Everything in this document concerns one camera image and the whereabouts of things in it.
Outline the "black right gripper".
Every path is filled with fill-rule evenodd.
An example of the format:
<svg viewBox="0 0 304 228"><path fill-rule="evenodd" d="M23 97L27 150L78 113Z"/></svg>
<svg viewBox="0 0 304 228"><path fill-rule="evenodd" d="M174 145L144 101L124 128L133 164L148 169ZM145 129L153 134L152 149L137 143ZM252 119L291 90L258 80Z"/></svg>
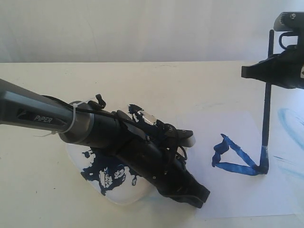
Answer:
<svg viewBox="0 0 304 228"><path fill-rule="evenodd" d="M255 79L282 88L304 88L304 49L288 46L288 62L281 61L278 54L269 56L251 66L241 67L241 77Z"/></svg>

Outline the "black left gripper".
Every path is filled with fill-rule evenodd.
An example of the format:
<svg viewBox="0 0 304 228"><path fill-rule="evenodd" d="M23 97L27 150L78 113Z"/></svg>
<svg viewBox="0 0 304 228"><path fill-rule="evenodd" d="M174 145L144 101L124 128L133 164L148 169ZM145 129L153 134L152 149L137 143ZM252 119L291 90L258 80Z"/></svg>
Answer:
<svg viewBox="0 0 304 228"><path fill-rule="evenodd" d="M167 166L167 159L152 142L132 139L117 152L116 157L129 165L156 187L163 196L202 208L210 191L201 185L180 162Z"/></svg>

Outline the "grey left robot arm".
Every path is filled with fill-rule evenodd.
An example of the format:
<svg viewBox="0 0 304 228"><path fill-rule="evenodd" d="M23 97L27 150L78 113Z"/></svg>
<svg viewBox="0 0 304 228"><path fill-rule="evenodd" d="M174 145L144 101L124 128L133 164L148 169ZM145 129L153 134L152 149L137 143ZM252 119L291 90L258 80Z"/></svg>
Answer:
<svg viewBox="0 0 304 228"><path fill-rule="evenodd" d="M58 134L80 145L74 161L82 177L107 199L127 203L151 186L164 197L200 208L210 191L186 168L191 130L180 130L130 104L128 111L107 112L96 100L65 103L5 80L0 82L0 122Z"/></svg>

